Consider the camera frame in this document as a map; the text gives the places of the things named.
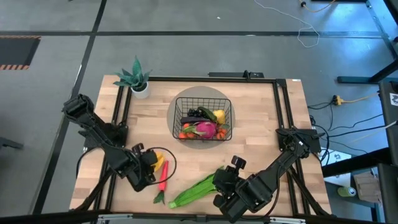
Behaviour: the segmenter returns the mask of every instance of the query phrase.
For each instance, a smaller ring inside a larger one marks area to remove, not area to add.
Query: green plant
[[[151,71],[142,74],[141,64],[136,56],[132,65],[132,74],[122,68],[123,74],[115,73],[121,79],[120,82],[114,82],[113,84],[117,86],[129,86],[134,91],[142,91],[146,87]]]

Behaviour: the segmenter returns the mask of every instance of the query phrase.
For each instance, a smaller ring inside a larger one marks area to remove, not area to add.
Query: concrete floor
[[[318,31],[377,31],[364,4],[339,3],[322,12],[310,13],[301,9],[298,1],[259,2],[299,17]],[[93,27],[100,3],[100,0],[0,0],[0,31],[88,31]],[[397,26],[382,0],[371,3],[386,32],[395,37]],[[308,5],[317,9],[325,4],[308,2]],[[99,31],[298,31],[301,27],[299,22],[248,0],[108,0]],[[315,37],[302,39],[308,45],[316,41]],[[0,98],[0,136],[25,144],[21,151],[7,148],[0,151],[0,216],[31,211],[60,124],[60,109],[70,96],[87,41],[87,36],[43,37],[28,71],[0,71],[0,95],[6,96]],[[135,55],[156,76],[205,77],[208,72],[251,70],[264,72],[269,78],[299,78],[309,105],[330,101],[333,95],[351,100],[378,91],[374,85],[341,85],[335,79],[339,75],[371,76],[392,62],[382,39],[373,38],[321,38],[317,46],[306,49],[296,37],[97,37],[80,93],[95,102],[103,75],[130,67]],[[378,98],[371,98],[334,107],[333,112],[333,126],[351,125],[380,114],[381,106]],[[317,124],[329,125],[329,109],[310,114]],[[383,123],[378,118],[356,129]],[[75,166],[83,145],[78,130],[76,125],[69,125],[43,212],[68,210]],[[348,143],[363,134],[342,136],[335,141]],[[386,135],[379,133],[350,146],[369,152],[386,145]],[[330,147],[360,154],[338,144]],[[343,202],[335,195],[330,202],[333,213],[340,217],[360,218],[362,210],[369,213],[368,208]]]

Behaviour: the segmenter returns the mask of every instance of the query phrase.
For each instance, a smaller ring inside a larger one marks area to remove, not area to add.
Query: white pot
[[[130,87],[130,88],[131,88],[132,94],[138,99],[144,99],[144,98],[147,98],[149,96],[149,93],[150,93],[150,91],[149,91],[149,82],[147,82],[147,86],[142,91],[134,91],[132,89],[132,87]]]

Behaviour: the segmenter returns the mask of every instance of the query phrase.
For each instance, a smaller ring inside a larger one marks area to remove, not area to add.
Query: black wire basket
[[[196,110],[199,106],[203,106],[210,111],[224,110],[225,124],[229,127],[226,128],[226,134],[222,139],[213,136],[210,139],[195,136],[189,140],[204,140],[204,141],[228,141],[232,138],[232,104],[229,99],[220,98],[194,98],[194,97],[178,97],[175,102],[174,122],[173,122],[173,137],[179,138],[178,135],[182,132],[183,124],[181,118],[188,116],[189,109]]]

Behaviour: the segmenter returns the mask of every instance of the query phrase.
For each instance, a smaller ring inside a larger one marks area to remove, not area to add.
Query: wooden tabletop
[[[105,122],[111,122],[118,87],[113,82],[116,75],[105,75],[96,102],[95,113]],[[181,91],[193,86],[208,86],[222,92],[231,100],[235,112],[233,137],[230,141],[211,149],[192,149],[174,139],[167,127],[167,110],[172,99]],[[212,83],[212,82],[150,82],[150,97],[139,100],[131,98],[127,125],[129,136],[126,148],[142,142],[145,148],[166,147],[177,158],[175,175],[167,181],[165,201],[172,201],[180,192],[189,188],[220,166],[230,165],[233,155],[247,161],[246,168],[240,172],[245,178],[252,173],[265,169],[280,154],[275,129],[278,128],[274,92],[267,83]],[[294,124],[298,128],[310,129],[307,104],[300,80],[287,80],[290,106]],[[282,90],[281,98],[284,123],[287,117],[284,108]],[[119,120],[122,117],[124,103],[121,105]],[[170,155],[164,153],[170,161],[169,170],[174,168]],[[70,208],[79,206],[98,183],[103,151],[95,149],[87,154],[80,166]],[[323,181],[322,170],[315,156],[302,159],[305,183],[315,200],[327,212],[331,212]],[[300,191],[296,186],[298,209],[303,212]],[[108,186],[103,190],[101,208],[104,208]],[[135,192],[126,179],[117,178],[114,190],[112,212],[129,213],[179,213],[179,214],[212,214],[221,212],[213,205],[215,194],[208,195],[184,207],[169,209],[167,206],[152,201],[158,193],[157,186],[146,187]],[[256,214],[246,212],[245,215],[263,215],[271,207],[272,202]],[[280,179],[280,195],[272,215],[291,215],[290,197],[286,175]]]

